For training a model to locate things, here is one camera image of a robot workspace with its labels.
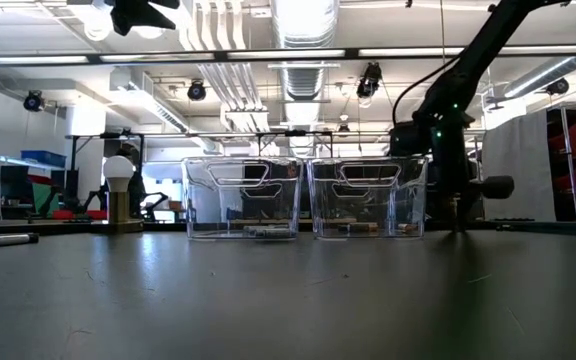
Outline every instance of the blue box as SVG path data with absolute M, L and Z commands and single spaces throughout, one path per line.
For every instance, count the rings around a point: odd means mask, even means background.
M 43 150 L 22 150 L 22 160 L 33 160 L 40 164 L 52 165 L 60 168 L 66 167 L 66 157 Z

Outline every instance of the clear plastic bin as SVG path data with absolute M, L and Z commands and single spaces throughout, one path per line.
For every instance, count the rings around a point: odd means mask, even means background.
M 182 166 L 190 239 L 297 237 L 304 167 L 300 159 L 189 158 Z
M 421 237 L 427 159 L 337 158 L 308 162 L 317 238 Z

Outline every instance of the gray table surface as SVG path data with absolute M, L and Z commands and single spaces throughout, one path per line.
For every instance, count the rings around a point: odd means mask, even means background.
M 576 359 L 576 237 L 0 248 L 0 359 Z

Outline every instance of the desk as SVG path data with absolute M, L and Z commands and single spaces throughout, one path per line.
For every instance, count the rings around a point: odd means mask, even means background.
M 576 237 L 425 239 L 2 248 L 0 359 L 576 359 Z

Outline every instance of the shelf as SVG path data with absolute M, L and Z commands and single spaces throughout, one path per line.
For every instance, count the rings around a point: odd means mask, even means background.
M 10 165 L 22 165 L 22 166 L 28 166 L 31 168 L 43 169 L 43 170 L 65 170 L 64 168 L 58 167 L 58 166 L 53 166 L 53 165 L 48 165 L 48 164 L 40 164 L 40 163 L 34 162 L 34 161 L 22 160 L 22 159 L 17 159 L 17 158 L 10 157 L 10 156 L 3 156 L 3 155 L 0 155 L 0 163 L 10 164 Z

